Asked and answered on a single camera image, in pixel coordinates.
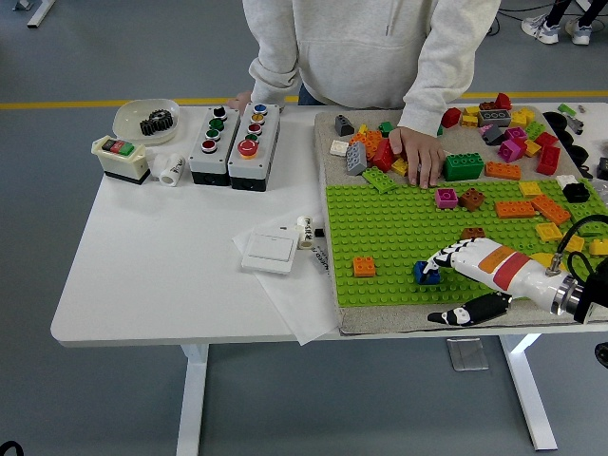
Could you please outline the person's left hand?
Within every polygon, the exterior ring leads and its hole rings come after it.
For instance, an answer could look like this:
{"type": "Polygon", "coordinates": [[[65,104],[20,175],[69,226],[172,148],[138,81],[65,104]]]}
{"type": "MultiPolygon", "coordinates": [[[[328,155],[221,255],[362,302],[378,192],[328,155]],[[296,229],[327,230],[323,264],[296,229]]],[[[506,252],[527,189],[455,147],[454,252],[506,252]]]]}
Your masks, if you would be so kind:
{"type": "Polygon", "coordinates": [[[395,155],[406,155],[411,185],[429,188],[438,183],[446,155],[435,137],[398,126],[389,133],[389,143],[395,155]]]}

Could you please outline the person's right hand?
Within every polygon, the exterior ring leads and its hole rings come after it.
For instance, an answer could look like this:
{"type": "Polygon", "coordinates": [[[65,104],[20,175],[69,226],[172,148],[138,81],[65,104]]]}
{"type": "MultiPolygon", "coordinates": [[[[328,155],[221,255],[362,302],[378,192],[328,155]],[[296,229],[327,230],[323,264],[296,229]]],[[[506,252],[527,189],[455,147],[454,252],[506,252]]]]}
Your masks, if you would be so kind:
{"type": "Polygon", "coordinates": [[[229,99],[226,104],[240,113],[243,113],[247,104],[251,102],[252,91],[243,91],[236,95],[234,98],[229,99]]]}

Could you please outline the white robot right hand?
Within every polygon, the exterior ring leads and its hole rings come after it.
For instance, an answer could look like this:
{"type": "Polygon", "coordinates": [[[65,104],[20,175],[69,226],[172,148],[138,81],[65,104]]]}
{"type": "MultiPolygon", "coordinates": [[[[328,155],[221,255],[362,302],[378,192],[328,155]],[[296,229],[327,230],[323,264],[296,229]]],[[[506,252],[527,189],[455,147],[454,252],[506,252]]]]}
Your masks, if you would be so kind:
{"type": "Polygon", "coordinates": [[[460,307],[430,313],[430,322],[468,327],[505,314],[514,298],[527,297],[552,314],[564,312],[561,285],[568,277],[563,270],[548,275],[537,260],[487,237],[460,240],[447,246],[427,261],[422,275],[441,267],[451,267],[463,276],[493,290],[460,307]]]}

